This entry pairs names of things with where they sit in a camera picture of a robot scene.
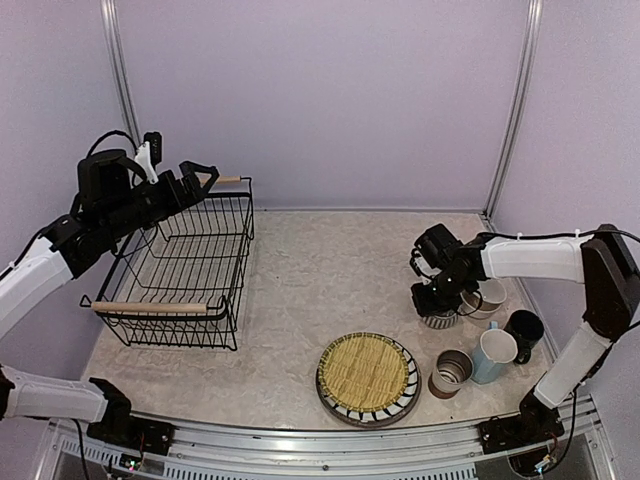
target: beige table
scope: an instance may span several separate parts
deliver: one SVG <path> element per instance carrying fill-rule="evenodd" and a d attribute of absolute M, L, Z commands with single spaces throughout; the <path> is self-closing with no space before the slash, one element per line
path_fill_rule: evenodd
<path fill-rule="evenodd" d="M 548 367 L 541 346 L 526 366 L 498 381 L 470 384 L 451 400 L 433 397 L 426 380 L 447 348 L 471 352 L 486 327 L 463 319 L 448 330 L 421 323 L 411 301 L 414 240 L 442 222 L 462 241 L 484 229 L 477 215 L 380 212 L 256 212 L 256 239 L 236 352 L 126 347 L 107 328 L 85 377 L 110 380 L 137 411 L 237 426 L 343 429 L 318 399 L 314 375 L 324 348 L 355 331 L 402 343 L 423 375 L 414 410 L 394 426 L 470 420 L 517 410 Z M 503 326 L 523 308 L 509 300 L 492 317 Z"/>

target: metal pole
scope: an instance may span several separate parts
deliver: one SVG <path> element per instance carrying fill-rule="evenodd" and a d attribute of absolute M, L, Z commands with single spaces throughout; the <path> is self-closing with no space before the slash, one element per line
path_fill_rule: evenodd
<path fill-rule="evenodd" d="M 129 83 L 127 81 L 127 71 L 125 68 L 124 54 L 122 52 L 122 41 L 118 28 L 118 15 L 116 12 L 115 0 L 101 0 L 102 23 L 104 26 L 105 38 L 107 40 L 107 51 L 113 71 L 113 80 L 116 85 L 116 93 L 120 103 L 122 118 L 125 128 L 138 145 L 142 143 L 138 120 L 131 100 Z"/>
<path fill-rule="evenodd" d="M 520 128 L 522 114 L 524 112 L 527 91 L 529 89 L 529 81 L 531 80 L 531 72 L 533 69 L 536 45 L 538 43 L 540 19 L 542 16 L 542 2 L 543 0 L 529 0 L 529 14 L 527 17 L 524 44 L 522 46 L 522 54 L 520 57 L 516 89 L 513 96 L 513 102 L 511 103 L 509 121 L 507 122 L 507 131 L 505 132 L 505 136 L 502 141 L 500 160 L 498 161 L 498 167 L 496 168 L 493 182 L 491 184 L 491 190 L 489 191 L 489 197 L 484 209 L 485 215 L 489 220 L 493 218 L 496 212 L 518 137 L 518 129 Z"/>

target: black mug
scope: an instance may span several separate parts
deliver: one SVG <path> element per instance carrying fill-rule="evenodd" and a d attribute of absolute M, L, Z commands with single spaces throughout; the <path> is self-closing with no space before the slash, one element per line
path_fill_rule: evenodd
<path fill-rule="evenodd" d="M 531 349 L 544 335 L 544 325 L 540 318 L 529 310 L 518 310 L 511 314 L 504 330 L 511 334 L 518 344 L 518 356 L 513 363 L 528 363 L 531 360 Z"/>

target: mug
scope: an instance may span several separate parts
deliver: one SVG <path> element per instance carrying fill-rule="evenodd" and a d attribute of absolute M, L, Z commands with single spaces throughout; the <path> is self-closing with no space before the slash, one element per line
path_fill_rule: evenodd
<path fill-rule="evenodd" d="M 504 331 L 518 344 L 518 356 L 513 362 L 524 365 L 531 360 L 531 350 L 544 336 L 544 325 L 535 313 L 518 310 L 511 314 Z"/>
<path fill-rule="evenodd" d="M 480 341 L 471 355 L 471 380 L 480 385 L 493 382 L 500 376 L 505 365 L 511 363 L 517 355 L 518 344 L 510 334 L 498 328 L 485 331 L 480 335 Z"/>

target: cup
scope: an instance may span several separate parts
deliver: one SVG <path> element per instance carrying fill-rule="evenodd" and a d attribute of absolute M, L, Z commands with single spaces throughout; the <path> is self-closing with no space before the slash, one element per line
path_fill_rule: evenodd
<path fill-rule="evenodd" d="M 458 318 L 458 314 L 453 310 L 450 310 L 437 315 L 430 315 L 425 317 L 423 320 L 427 327 L 435 328 L 436 330 L 443 330 L 445 328 L 453 327 L 458 323 Z"/>
<path fill-rule="evenodd" d="M 524 365 L 531 360 L 531 350 L 544 336 L 544 325 L 535 313 L 518 310 L 511 314 L 504 331 L 518 344 L 518 355 L 513 362 Z"/>
<path fill-rule="evenodd" d="M 510 334 L 497 328 L 485 331 L 471 354 L 471 379 L 480 385 L 493 382 L 517 355 L 518 344 Z"/>
<path fill-rule="evenodd" d="M 461 297 L 460 310 L 462 313 L 476 320 L 482 320 L 500 309 L 500 306 L 507 300 L 507 290 L 499 280 L 492 278 L 486 282 L 479 282 L 477 292 L 462 292 Z"/>
<path fill-rule="evenodd" d="M 429 377 L 429 391 L 438 398 L 452 398 L 472 373 L 473 363 L 469 355 L 460 350 L 445 350 L 438 355 Z"/>

